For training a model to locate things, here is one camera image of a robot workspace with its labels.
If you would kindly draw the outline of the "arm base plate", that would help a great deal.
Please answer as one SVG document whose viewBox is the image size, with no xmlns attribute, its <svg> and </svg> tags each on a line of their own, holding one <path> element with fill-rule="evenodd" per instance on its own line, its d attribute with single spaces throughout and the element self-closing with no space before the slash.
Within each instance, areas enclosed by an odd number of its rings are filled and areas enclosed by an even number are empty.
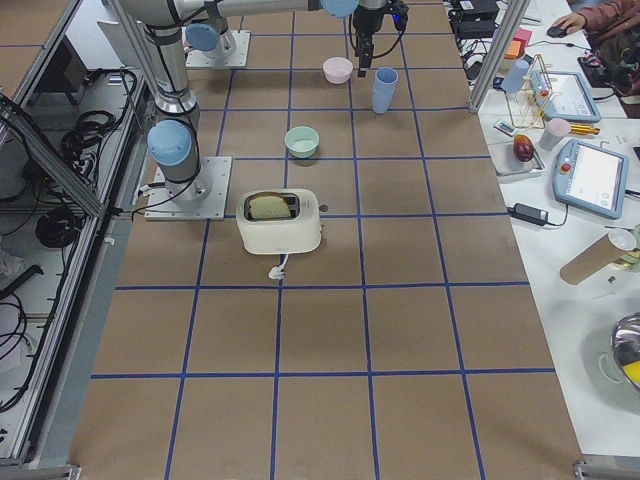
<svg viewBox="0 0 640 480">
<path fill-rule="evenodd" d="M 222 220 L 231 176 L 230 156 L 200 158 L 200 173 L 189 188 L 178 195 L 177 184 L 153 189 L 144 216 L 150 221 Z"/>
<path fill-rule="evenodd" d="M 208 25 L 191 25 L 185 30 L 186 67 L 190 70 L 245 68 L 250 36 L 247 30 L 227 30 L 219 35 Z"/>
</svg>

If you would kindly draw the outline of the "person hand on mouse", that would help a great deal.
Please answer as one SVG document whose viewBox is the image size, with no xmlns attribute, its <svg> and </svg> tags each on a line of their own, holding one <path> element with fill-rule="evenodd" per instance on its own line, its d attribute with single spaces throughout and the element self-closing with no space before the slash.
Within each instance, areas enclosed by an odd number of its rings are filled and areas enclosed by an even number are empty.
<svg viewBox="0 0 640 480">
<path fill-rule="evenodd" d="M 587 24 L 585 17 L 577 12 L 558 18 L 552 26 L 563 30 L 567 35 L 583 30 Z"/>
</svg>

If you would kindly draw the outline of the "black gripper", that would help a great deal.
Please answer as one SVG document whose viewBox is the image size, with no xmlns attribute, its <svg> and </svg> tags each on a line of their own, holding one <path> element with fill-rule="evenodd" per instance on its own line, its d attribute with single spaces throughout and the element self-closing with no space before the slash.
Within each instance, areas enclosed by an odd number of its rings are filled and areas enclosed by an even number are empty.
<svg viewBox="0 0 640 480">
<path fill-rule="evenodd" d="M 398 36 L 390 50 L 406 31 L 408 24 L 408 6 L 404 1 L 360 1 L 353 14 L 349 16 L 349 40 L 358 59 L 358 77 L 365 77 L 374 57 L 373 35 L 383 24 L 386 15 L 390 15 Z"/>
</svg>

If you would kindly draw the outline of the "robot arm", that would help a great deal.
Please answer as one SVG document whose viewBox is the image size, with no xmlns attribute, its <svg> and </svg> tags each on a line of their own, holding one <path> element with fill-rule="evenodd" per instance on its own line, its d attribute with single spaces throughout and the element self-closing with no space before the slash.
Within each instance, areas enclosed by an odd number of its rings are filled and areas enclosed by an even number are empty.
<svg viewBox="0 0 640 480">
<path fill-rule="evenodd" d="M 202 52 L 226 59 L 236 51 L 228 32 L 229 17 L 323 10 L 334 18 L 350 19 L 355 30 L 353 46 L 364 77 L 374 54 L 373 36 L 384 18 L 393 18 L 400 36 L 408 23 L 408 6 L 402 1 L 115 1 L 116 14 L 131 37 L 141 65 L 166 91 L 188 88 L 184 42 Z"/>
<path fill-rule="evenodd" d="M 163 174 L 165 196 L 138 213 L 166 218 L 196 211 L 212 189 L 197 138 L 199 105 L 186 69 L 183 26 L 202 13 L 202 1 L 116 1 L 114 8 L 155 102 L 157 119 L 147 150 Z"/>
</svg>

